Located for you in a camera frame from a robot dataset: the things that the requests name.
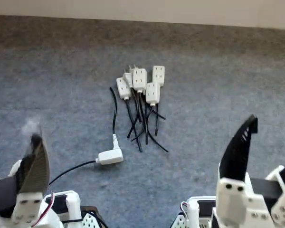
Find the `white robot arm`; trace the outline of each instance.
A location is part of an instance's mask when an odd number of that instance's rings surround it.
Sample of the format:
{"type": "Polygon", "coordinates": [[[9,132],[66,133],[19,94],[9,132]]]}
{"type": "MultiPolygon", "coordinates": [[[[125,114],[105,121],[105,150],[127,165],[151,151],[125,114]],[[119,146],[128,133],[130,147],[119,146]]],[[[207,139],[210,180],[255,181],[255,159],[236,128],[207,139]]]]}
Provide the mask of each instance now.
{"type": "Polygon", "coordinates": [[[0,228],[106,228],[97,209],[84,209],[74,191],[43,198],[49,182],[47,146],[34,133],[28,151],[0,179],[0,228]]]}
{"type": "Polygon", "coordinates": [[[250,178],[246,169],[253,133],[257,118],[251,115],[219,164],[216,196],[190,198],[171,228],[285,228],[285,167],[265,179],[250,178]]]}

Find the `black cable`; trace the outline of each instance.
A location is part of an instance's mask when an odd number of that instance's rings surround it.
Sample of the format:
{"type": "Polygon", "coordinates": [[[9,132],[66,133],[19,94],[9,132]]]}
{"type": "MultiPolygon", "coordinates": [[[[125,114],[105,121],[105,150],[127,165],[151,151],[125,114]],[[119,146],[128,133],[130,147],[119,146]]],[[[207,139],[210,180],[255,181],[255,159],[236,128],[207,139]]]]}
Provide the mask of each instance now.
{"type": "Polygon", "coordinates": [[[132,131],[133,131],[135,125],[136,125],[137,120],[138,120],[138,116],[136,115],[135,120],[134,120],[134,122],[133,122],[133,124],[132,124],[132,126],[131,126],[131,129],[130,129],[128,135],[127,135],[127,138],[130,138],[131,133],[132,133],[132,131]]]}
{"type": "Polygon", "coordinates": [[[146,133],[146,145],[149,144],[149,137],[148,137],[148,118],[153,110],[153,108],[151,109],[151,111],[147,114],[147,102],[144,103],[144,118],[145,118],[145,133],[146,133]]]}
{"type": "Polygon", "coordinates": [[[71,223],[71,222],[82,222],[84,219],[73,219],[73,220],[65,220],[65,221],[61,221],[63,224],[64,223],[71,223]]]}
{"type": "Polygon", "coordinates": [[[147,132],[147,134],[146,134],[146,138],[147,138],[148,131],[149,131],[149,127],[148,127],[148,119],[149,119],[149,117],[150,117],[150,115],[151,115],[151,113],[152,113],[152,110],[153,110],[153,107],[151,108],[151,110],[149,111],[149,113],[148,113],[148,114],[146,114],[146,132],[147,132]]]}
{"type": "MultiPolygon", "coordinates": [[[[157,112],[157,113],[158,113],[158,110],[159,110],[159,103],[156,104],[156,112],[157,112]]],[[[155,136],[157,136],[157,132],[158,132],[159,125],[160,125],[159,118],[158,118],[158,115],[156,115],[155,136]]]]}
{"type": "Polygon", "coordinates": [[[104,226],[104,228],[109,228],[109,227],[105,224],[105,222],[103,222],[103,221],[96,215],[96,213],[92,213],[92,212],[90,212],[90,211],[86,211],[86,213],[89,214],[89,215],[92,215],[92,216],[97,220],[97,222],[98,222],[99,224],[101,224],[101,225],[104,226]]]}
{"type": "Polygon", "coordinates": [[[153,109],[153,112],[154,112],[154,114],[156,114],[159,118],[161,118],[161,119],[163,119],[163,120],[166,120],[166,117],[164,117],[164,116],[162,116],[161,114],[159,114],[157,111],[155,111],[154,109],[153,109]]]}
{"type": "Polygon", "coordinates": [[[148,116],[147,116],[147,126],[146,126],[146,129],[147,129],[147,132],[148,132],[148,135],[150,136],[150,138],[153,140],[153,142],[155,142],[158,146],[160,146],[164,151],[166,152],[169,152],[166,148],[164,148],[162,145],[160,145],[160,143],[158,141],[156,141],[156,139],[154,139],[154,137],[151,135],[150,131],[149,131],[149,128],[148,128],[148,119],[149,119],[149,116],[150,114],[152,113],[154,109],[154,106],[151,107],[151,110],[150,112],[148,113],[148,116]]]}
{"type": "Polygon", "coordinates": [[[94,161],[87,161],[87,162],[82,163],[82,164],[80,164],[80,165],[77,165],[77,166],[75,166],[75,167],[73,167],[73,168],[70,168],[70,169],[64,171],[63,173],[61,173],[60,175],[58,175],[57,177],[55,177],[48,185],[51,185],[51,184],[52,184],[53,182],[55,182],[57,179],[59,179],[60,177],[62,177],[63,175],[65,175],[66,173],[68,173],[68,172],[70,172],[70,171],[72,171],[72,170],[74,170],[74,169],[77,169],[77,168],[82,167],[82,166],[84,166],[84,165],[88,165],[88,164],[95,163],[95,162],[96,162],[95,160],[94,160],[94,161]]]}
{"type": "Polygon", "coordinates": [[[142,94],[139,93],[138,94],[138,101],[139,101],[139,106],[140,106],[140,110],[141,110],[141,113],[142,113],[142,129],[141,131],[138,133],[138,135],[134,138],[131,139],[131,141],[137,139],[139,136],[141,136],[143,134],[143,132],[145,131],[145,128],[146,128],[146,121],[145,121],[145,118],[144,118],[144,113],[143,113],[143,106],[142,106],[142,94]]]}
{"type": "Polygon", "coordinates": [[[136,97],[134,88],[131,88],[131,93],[132,93],[132,97],[134,97],[134,101],[135,101],[136,115],[138,116],[138,121],[141,123],[142,120],[141,120],[141,116],[139,115],[138,101],[137,101],[137,97],[136,97]]]}
{"type": "MultiPolygon", "coordinates": [[[[130,105],[129,105],[129,100],[125,100],[125,104],[127,105],[127,110],[128,110],[129,118],[130,118],[131,124],[133,125],[133,124],[134,124],[134,119],[133,119],[133,117],[132,117],[132,112],[131,112],[131,108],[130,108],[130,105]]],[[[134,134],[135,134],[135,136],[137,136],[137,132],[136,132],[135,125],[134,125],[134,134]]],[[[140,151],[140,152],[143,152],[142,146],[141,146],[141,142],[139,141],[139,138],[136,139],[136,142],[137,142],[139,151],[140,151]]]]}
{"type": "Polygon", "coordinates": [[[164,148],[162,145],[160,145],[159,142],[156,141],[156,139],[154,139],[154,137],[151,135],[149,129],[148,129],[148,134],[150,136],[150,138],[153,140],[153,142],[155,142],[159,147],[161,147],[164,151],[169,152],[166,148],[164,148]]]}
{"type": "Polygon", "coordinates": [[[112,87],[110,87],[110,90],[112,92],[112,96],[113,96],[114,104],[115,104],[114,116],[113,116],[113,134],[115,134],[115,122],[116,122],[116,116],[117,116],[117,100],[116,100],[116,96],[115,96],[115,93],[112,87]]]}

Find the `floor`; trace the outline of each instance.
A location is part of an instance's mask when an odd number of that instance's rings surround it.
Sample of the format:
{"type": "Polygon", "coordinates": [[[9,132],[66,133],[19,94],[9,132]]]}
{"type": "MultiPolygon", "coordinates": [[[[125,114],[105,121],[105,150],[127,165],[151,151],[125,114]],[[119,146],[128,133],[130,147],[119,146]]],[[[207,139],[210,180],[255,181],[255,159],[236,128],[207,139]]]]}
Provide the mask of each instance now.
{"type": "Polygon", "coordinates": [[[220,158],[250,114],[259,118],[251,176],[285,164],[285,31],[0,16],[0,177],[25,152],[28,118],[40,117],[48,135],[52,178],[110,150],[109,87],[128,64],[166,67],[157,139],[170,152],[153,143],[138,152],[118,99],[124,162],[83,167],[52,186],[77,191],[109,227],[168,228],[182,200],[214,195],[220,158]]]}

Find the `red wire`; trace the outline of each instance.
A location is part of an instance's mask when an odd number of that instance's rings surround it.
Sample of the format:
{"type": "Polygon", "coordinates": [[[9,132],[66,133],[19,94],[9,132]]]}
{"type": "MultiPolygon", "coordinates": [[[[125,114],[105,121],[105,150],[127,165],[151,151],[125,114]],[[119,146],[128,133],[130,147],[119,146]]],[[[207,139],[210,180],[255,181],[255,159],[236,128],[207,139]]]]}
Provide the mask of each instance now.
{"type": "Polygon", "coordinates": [[[46,216],[46,214],[48,213],[48,211],[52,208],[54,204],[54,199],[55,199],[54,193],[51,192],[51,202],[48,204],[47,208],[42,212],[39,219],[32,227],[36,226],[46,216]]]}

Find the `white plug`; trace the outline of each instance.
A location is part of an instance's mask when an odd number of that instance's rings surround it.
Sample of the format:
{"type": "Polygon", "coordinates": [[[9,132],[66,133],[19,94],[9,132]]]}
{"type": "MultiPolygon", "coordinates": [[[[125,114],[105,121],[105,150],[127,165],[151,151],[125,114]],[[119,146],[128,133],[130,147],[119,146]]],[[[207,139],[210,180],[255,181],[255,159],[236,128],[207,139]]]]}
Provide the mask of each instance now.
{"type": "Polygon", "coordinates": [[[133,88],[133,77],[132,73],[125,72],[123,74],[123,79],[125,80],[126,84],[131,88],[133,88]]]}
{"type": "Polygon", "coordinates": [[[117,78],[116,82],[120,98],[128,100],[129,97],[131,97],[130,87],[127,85],[126,81],[122,77],[117,78]]]}
{"type": "Polygon", "coordinates": [[[142,93],[147,87],[147,71],[146,69],[134,69],[133,71],[133,88],[142,93]]]}
{"type": "Polygon", "coordinates": [[[160,101],[161,85],[159,83],[151,82],[147,84],[146,102],[151,106],[155,106],[160,101]]]}
{"type": "Polygon", "coordinates": [[[152,82],[157,82],[161,86],[163,86],[165,82],[165,67],[164,66],[153,66],[152,82]]]}
{"type": "Polygon", "coordinates": [[[133,74],[133,71],[134,71],[135,69],[138,69],[138,67],[136,67],[136,66],[134,65],[134,68],[131,68],[131,66],[129,65],[129,72],[130,72],[131,74],[133,74]]]}
{"type": "Polygon", "coordinates": [[[123,160],[123,152],[119,148],[116,134],[113,134],[113,149],[99,153],[98,158],[95,159],[96,163],[99,163],[101,165],[118,163],[122,162],[123,160]]]}

